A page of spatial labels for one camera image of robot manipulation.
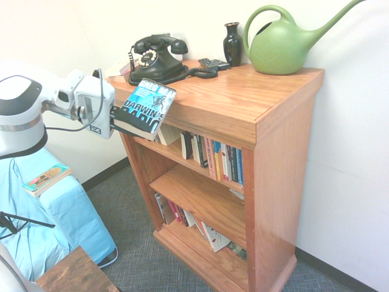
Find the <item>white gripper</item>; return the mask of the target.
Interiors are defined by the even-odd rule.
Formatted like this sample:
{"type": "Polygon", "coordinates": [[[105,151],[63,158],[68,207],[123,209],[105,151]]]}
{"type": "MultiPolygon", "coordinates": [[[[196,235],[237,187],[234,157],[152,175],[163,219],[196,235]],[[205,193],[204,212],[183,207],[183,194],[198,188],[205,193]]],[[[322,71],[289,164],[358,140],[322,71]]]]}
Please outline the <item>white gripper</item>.
{"type": "Polygon", "coordinates": [[[123,131],[115,124],[115,119],[120,119],[122,111],[114,106],[115,89],[107,81],[87,75],[76,87],[74,97],[76,105],[85,109],[85,114],[81,118],[83,125],[98,116],[86,128],[88,131],[104,139],[112,136],[113,129],[123,131]]]}

